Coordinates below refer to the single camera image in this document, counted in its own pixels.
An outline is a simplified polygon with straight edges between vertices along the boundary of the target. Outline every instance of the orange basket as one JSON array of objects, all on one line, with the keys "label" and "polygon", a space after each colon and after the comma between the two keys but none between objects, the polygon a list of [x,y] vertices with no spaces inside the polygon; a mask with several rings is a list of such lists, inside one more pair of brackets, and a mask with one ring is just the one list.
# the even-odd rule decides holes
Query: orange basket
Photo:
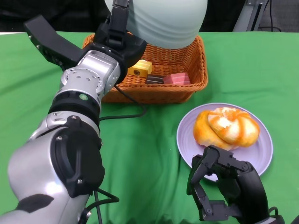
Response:
[{"label": "orange basket", "polygon": [[[89,35],[83,47],[93,41]],[[148,44],[142,57],[152,62],[155,75],[187,72],[191,85],[145,84],[146,78],[127,75],[118,87],[143,104],[183,103],[193,93],[204,89],[208,83],[204,44],[200,36],[182,49],[163,49]],[[132,101],[113,88],[102,102],[131,103]]]}]

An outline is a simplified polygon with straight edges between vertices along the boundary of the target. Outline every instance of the robotic hand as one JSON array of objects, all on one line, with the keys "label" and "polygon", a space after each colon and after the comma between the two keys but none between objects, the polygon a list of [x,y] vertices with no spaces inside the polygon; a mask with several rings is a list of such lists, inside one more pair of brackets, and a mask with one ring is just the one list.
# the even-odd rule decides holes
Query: robotic hand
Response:
[{"label": "robotic hand", "polygon": [[[205,175],[216,174],[217,186],[225,201],[209,201],[200,181]],[[277,208],[268,208],[266,192],[258,173],[249,162],[238,161],[233,153],[206,147],[202,156],[192,160],[187,194],[192,195],[201,221],[224,221],[235,217],[241,224],[284,224]]]}]

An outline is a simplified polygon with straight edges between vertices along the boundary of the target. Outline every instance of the food on plate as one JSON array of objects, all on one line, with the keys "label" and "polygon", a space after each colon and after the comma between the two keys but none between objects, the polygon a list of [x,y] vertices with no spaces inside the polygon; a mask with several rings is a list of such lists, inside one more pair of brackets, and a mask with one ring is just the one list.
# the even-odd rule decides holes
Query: food on plate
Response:
[{"label": "food on plate", "polygon": [[195,122],[193,135],[196,142],[203,146],[214,145],[225,150],[232,150],[237,146],[231,145],[222,140],[215,131],[210,127],[208,116],[210,111],[201,112]]},{"label": "food on plate", "polygon": [[259,133],[259,126],[249,113],[230,107],[201,112],[193,130],[198,144],[225,150],[249,147],[256,143]]}]

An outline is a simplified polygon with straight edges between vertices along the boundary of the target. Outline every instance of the pastry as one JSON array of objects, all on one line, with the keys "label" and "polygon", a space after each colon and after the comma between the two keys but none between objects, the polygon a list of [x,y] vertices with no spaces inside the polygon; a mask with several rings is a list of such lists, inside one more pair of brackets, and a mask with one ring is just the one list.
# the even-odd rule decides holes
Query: pastry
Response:
[{"label": "pastry", "polygon": [[190,79],[186,72],[171,74],[163,78],[165,84],[189,85]]},{"label": "pastry", "polygon": [[203,146],[214,145],[225,150],[232,150],[237,148],[238,146],[231,145],[221,139],[215,131],[210,127],[208,122],[208,116],[210,111],[201,112],[195,122],[193,135],[196,142]]},{"label": "pastry", "polygon": [[223,107],[209,112],[208,123],[222,140],[241,147],[253,145],[260,133],[249,113],[235,108]]},{"label": "pastry", "polygon": [[139,60],[134,66],[128,68],[128,74],[134,76],[140,76],[146,78],[148,74],[153,71],[152,62],[145,60]]},{"label": "pastry", "polygon": [[164,77],[165,76],[150,74],[146,78],[145,84],[164,84]]}]

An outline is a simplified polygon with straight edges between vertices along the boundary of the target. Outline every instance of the black cable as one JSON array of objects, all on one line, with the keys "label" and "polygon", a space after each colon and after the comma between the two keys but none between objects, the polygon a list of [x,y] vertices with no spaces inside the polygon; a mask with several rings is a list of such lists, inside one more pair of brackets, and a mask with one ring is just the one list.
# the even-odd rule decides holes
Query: black cable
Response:
[{"label": "black cable", "polygon": [[139,103],[137,100],[133,99],[131,96],[129,96],[128,94],[126,94],[124,91],[122,91],[117,85],[114,86],[122,95],[124,95],[125,97],[129,98],[130,100],[132,100],[134,103],[136,103],[137,105],[139,105],[143,112],[140,114],[134,114],[134,115],[120,115],[120,116],[107,116],[107,117],[102,117],[100,118],[100,121],[103,120],[110,120],[110,119],[125,119],[125,118],[138,118],[138,117],[142,117],[143,115],[145,115],[146,113],[146,108],[143,104]]},{"label": "black cable", "polygon": [[271,213],[273,211],[275,211],[275,215],[278,216],[278,208],[272,207],[272,208],[269,209],[269,213]]},{"label": "black cable", "polygon": [[94,209],[95,207],[100,206],[100,205],[102,205],[102,204],[116,203],[116,202],[119,202],[119,201],[120,201],[120,199],[119,199],[118,197],[116,197],[116,196],[114,196],[114,195],[112,195],[112,194],[110,194],[110,193],[108,193],[108,192],[105,192],[105,191],[103,191],[103,190],[101,190],[101,189],[98,189],[98,192],[101,193],[101,194],[103,194],[103,195],[105,195],[105,196],[107,196],[107,197],[110,197],[110,199],[100,200],[100,201],[97,201],[97,202],[94,202],[94,203],[88,205],[88,206],[86,207],[86,209],[87,209],[88,211],[91,211],[91,210]]},{"label": "black cable", "polygon": [[[269,28],[269,29],[270,29],[271,27],[259,27],[259,29],[261,29],[261,30],[262,30],[262,29],[266,29],[266,28]],[[281,29],[278,28],[278,27],[273,27],[273,29],[277,29],[279,32],[282,32]]]},{"label": "black cable", "polygon": [[271,20],[271,32],[273,32],[272,0],[270,0],[270,20]]},{"label": "black cable", "polygon": [[273,26],[273,17],[272,17],[272,0],[268,0],[265,6],[264,11],[266,10],[268,3],[270,3],[270,20],[271,20],[271,26],[270,27],[261,27],[259,26],[258,28],[263,31],[263,28],[271,28],[271,32],[273,32],[273,29],[277,29],[279,32],[282,32],[280,28]]},{"label": "black cable", "polygon": [[[98,192],[95,190],[93,193],[94,193],[94,199],[95,199],[95,201],[98,202],[99,201]],[[97,214],[98,214],[99,224],[103,224],[101,210],[100,210],[99,206],[97,206]]]}]

